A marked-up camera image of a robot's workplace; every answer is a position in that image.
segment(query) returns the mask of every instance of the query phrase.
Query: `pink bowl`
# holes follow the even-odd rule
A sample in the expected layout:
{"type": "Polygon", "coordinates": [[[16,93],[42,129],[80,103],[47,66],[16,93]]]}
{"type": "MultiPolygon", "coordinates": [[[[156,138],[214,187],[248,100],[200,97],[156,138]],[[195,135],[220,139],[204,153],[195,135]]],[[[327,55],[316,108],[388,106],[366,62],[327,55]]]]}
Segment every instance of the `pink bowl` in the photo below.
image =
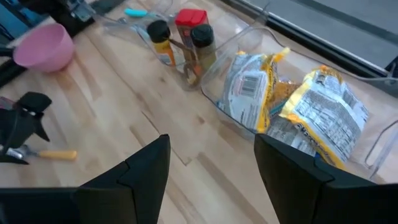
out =
{"type": "Polygon", "coordinates": [[[40,72],[54,72],[72,59],[72,38],[61,24],[35,28],[14,51],[18,65],[40,72]]]}

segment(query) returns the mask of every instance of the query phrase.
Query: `plastic bag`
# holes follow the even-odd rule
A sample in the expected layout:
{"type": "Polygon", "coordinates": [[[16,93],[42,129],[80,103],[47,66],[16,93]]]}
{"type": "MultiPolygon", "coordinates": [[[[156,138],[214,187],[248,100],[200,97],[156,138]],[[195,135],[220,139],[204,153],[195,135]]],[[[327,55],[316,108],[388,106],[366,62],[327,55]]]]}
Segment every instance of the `plastic bag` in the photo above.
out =
{"type": "Polygon", "coordinates": [[[308,139],[291,122],[280,116],[272,119],[267,135],[312,157],[317,153],[308,139]]]}
{"type": "Polygon", "coordinates": [[[344,170],[369,112],[341,75],[323,66],[305,76],[279,116],[293,123],[327,163],[344,170]]]}
{"type": "Polygon", "coordinates": [[[277,62],[289,52],[272,55],[238,52],[229,68],[219,106],[254,133],[266,133],[271,113],[277,114],[299,85],[280,82],[277,62]]]}

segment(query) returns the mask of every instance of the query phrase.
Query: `nutrition label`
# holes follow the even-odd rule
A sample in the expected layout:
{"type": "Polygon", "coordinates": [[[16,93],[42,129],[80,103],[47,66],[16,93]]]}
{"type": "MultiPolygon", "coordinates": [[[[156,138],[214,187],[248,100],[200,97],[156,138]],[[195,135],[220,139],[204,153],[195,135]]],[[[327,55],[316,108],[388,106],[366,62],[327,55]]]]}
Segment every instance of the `nutrition label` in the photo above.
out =
{"type": "Polygon", "coordinates": [[[337,98],[309,90],[295,107],[295,112],[308,120],[326,145],[333,146],[331,150],[343,162],[349,158],[362,127],[337,98]]]}
{"type": "Polygon", "coordinates": [[[360,102],[357,97],[355,97],[353,91],[348,87],[348,85],[343,82],[340,83],[339,79],[317,71],[315,73],[314,82],[317,85],[325,87],[328,91],[340,96],[343,101],[354,111],[356,116],[361,117],[361,119],[366,123],[369,112],[365,108],[362,102],[360,102]]]}

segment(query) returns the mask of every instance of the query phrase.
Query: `barcode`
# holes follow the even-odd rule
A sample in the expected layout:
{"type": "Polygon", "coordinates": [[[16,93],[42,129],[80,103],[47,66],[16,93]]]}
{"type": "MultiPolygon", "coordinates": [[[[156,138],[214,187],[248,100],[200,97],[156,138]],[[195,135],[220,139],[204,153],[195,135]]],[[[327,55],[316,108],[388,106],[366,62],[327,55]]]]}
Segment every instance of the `barcode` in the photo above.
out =
{"type": "Polygon", "coordinates": [[[356,104],[356,99],[349,91],[344,91],[343,100],[346,102],[352,109],[356,104]]]}
{"type": "Polygon", "coordinates": [[[171,65],[172,64],[172,61],[171,61],[170,56],[168,54],[158,54],[158,57],[166,65],[171,65]]]}
{"type": "Polygon", "coordinates": [[[258,83],[259,77],[245,76],[241,94],[248,97],[254,97],[258,83]]]}

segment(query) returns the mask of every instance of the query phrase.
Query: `yellow handle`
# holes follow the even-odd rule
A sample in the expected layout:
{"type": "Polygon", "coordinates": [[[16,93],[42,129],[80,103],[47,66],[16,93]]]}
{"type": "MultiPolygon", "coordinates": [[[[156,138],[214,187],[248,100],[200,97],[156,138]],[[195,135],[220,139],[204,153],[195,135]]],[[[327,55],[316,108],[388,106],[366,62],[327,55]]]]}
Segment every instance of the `yellow handle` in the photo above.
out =
{"type": "Polygon", "coordinates": [[[38,155],[47,159],[63,159],[63,160],[75,160],[77,156],[76,151],[40,151],[38,155]]]}
{"type": "Polygon", "coordinates": [[[290,52],[290,48],[285,47],[281,52],[275,54],[274,62],[281,61],[289,52],[290,52]]]}

